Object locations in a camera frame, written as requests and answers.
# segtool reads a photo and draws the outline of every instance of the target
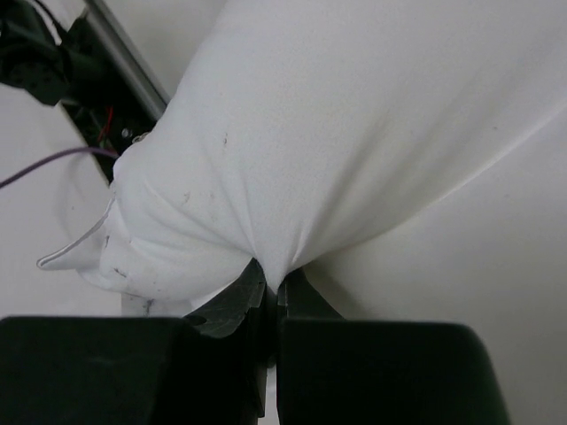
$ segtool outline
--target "screw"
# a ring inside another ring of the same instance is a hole
[[[129,137],[131,137],[134,134],[134,132],[132,130],[130,130],[129,128],[123,128],[121,134],[122,134],[122,138],[128,139]]]

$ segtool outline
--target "metal bolt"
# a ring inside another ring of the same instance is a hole
[[[130,130],[129,128],[123,128],[122,129],[122,137],[125,138],[125,139],[128,139],[133,134],[134,134],[134,132],[132,130]]]

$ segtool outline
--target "white cloth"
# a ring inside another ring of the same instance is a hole
[[[519,411],[519,365],[553,364],[557,401],[559,358],[521,351],[528,328],[567,352],[565,19],[563,0],[229,1],[108,217],[40,266],[196,307],[251,257],[276,287],[325,256],[367,315],[480,327],[517,360]],[[537,391],[533,418],[567,420]]]

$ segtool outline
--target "white fabric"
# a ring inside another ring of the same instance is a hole
[[[473,325],[517,423],[565,421],[565,19],[564,0],[229,1],[108,217],[40,266],[195,307],[251,257],[276,287],[324,256],[330,297]]]

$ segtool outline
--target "purple cable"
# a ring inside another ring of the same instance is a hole
[[[66,157],[67,155],[73,155],[74,153],[92,153],[93,155],[104,155],[106,157],[110,157],[110,158],[114,158],[114,159],[118,158],[117,154],[112,153],[112,152],[107,151],[106,149],[102,149],[102,148],[94,148],[94,147],[90,147],[90,146],[84,146],[84,147],[81,147],[81,148],[67,149],[67,150],[64,150],[64,151],[61,151],[61,152],[58,152],[58,153],[54,153],[53,155],[50,155],[47,158],[40,159],[39,161],[35,162],[31,166],[28,166],[28,167],[24,168],[23,170],[18,171],[12,177],[8,177],[3,182],[0,182],[0,189],[3,189],[6,186],[8,186],[9,184],[14,183],[15,181],[21,179],[24,175],[31,173],[32,171],[36,170],[40,166],[44,166],[45,164],[49,164],[51,161],[54,161],[55,159],[63,158],[63,157]]]

